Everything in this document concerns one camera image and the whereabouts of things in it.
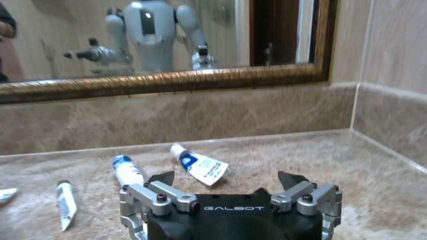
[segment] screw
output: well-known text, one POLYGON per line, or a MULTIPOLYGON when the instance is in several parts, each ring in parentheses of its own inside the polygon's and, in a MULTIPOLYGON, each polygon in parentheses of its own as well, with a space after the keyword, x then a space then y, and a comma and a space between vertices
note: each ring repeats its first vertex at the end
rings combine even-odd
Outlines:
POLYGON ((157 194, 157 203, 162 204, 168 201, 168 196, 165 194, 157 194))
POLYGON ((196 201, 193 201, 190 204, 189 204, 189 214, 190 215, 196 215, 200 211, 200 203, 197 203, 196 201))
POLYGON ((278 207, 277 203, 272 202, 272 203, 269 204, 269 209, 270 209, 270 211, 272 211, 273 213, 277 213, 277 212, 280 211, 280 207, 278 207))
POLYGON ((304 195, 301 196, 301 199, 302 199, 305 202, 310 203, 310 202, 313 201, 313 196, 312 196, 310 194, 304 194, 304 195))

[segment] blue label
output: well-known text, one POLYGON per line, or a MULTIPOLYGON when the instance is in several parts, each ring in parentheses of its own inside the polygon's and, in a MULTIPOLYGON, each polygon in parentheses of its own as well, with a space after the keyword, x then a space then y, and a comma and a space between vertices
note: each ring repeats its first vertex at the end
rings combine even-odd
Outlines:
POLYGON ((197 158, 194 158, 190 154, 184 154, 180 157, 180 164, 186 170, 186 172, 192 169, 192 165, 194 162, 197 162, 197 158))
POLYGON ((131 159, 126 155, 114 156, 111 159, 113 170, 115 170, 117 166, 123 162, 131 163, 131 159))

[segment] toothpaste tube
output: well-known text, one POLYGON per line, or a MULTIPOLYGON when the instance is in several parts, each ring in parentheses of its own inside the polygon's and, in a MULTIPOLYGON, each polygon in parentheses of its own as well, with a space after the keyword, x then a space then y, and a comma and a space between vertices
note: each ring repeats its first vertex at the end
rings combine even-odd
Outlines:
POLYGON ((188 151, 174 143, 170 153, 186 172, 205 185, 212 186, 225 173, 228 163, 188 151))
POLYGON ((58 204, 59 226, 63 232, 74 219, 77 205, 73 196, 73 185, 69 181, 62 180, 55 185, 55 200, 58 204))
POLYGON ((17 188, 9 188, 0 190, 0 207, 5 205, 11 198, 14 197, 18 189, 17 188))
POLYGON ((118 155, 113 157, 111 169, 121 187, 131 184, 143 184, 142 174, 127 156, 118 155))

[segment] person's arm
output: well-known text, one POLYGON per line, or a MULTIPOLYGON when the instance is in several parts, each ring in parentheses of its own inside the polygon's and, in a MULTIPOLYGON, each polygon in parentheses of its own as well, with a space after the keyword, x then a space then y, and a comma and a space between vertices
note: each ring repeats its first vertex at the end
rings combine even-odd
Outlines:
POLYGON ((0 21, 0 36, 5 37, 5 38, 13 38, 15 36, 15 31, 14 28, 0 21))
POLYGON ((0 36, 13 38, 15 36, 15 21, 5 6, 0 2, 0 36))

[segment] silver metal bracket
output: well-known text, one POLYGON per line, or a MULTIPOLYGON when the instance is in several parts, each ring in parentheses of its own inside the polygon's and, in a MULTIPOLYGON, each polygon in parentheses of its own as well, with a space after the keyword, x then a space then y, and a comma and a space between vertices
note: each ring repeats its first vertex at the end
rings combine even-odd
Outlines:
POLYGON ((131 240, 148 240, 146 214, 165 216, 172 204, 181 212, 194 213, 200 209, 196 195, 184 193, 160 181, 131 184, 119 190, 119 223, 127 228, 131 240))
POLYGON ((324 184, 314 189, 309 197, 300 197, 296 201, 296 210, 305 216, 313 216, 317 211, 322 214, 321 239, 330 240, 333 228, 341 224, 342 193, 337 187, 324 184))
POLYGON ((313 185, 308 181, 301 181, 286 191, 270 195, 269 207, 274 213, 288 212, 292 204, 304 195, 313 191, 313 185))
POLYGON ((180 212, 185 213, 194 213, 197 211, 197 198, 196 195, 192 193, 181 192, 176 188, 170 187, 169 185, 164 184, 160 181, 153 181, 146 186, 153 192, 158 194, 166 195, 166 197, 172 200, 176 209, 180 212))

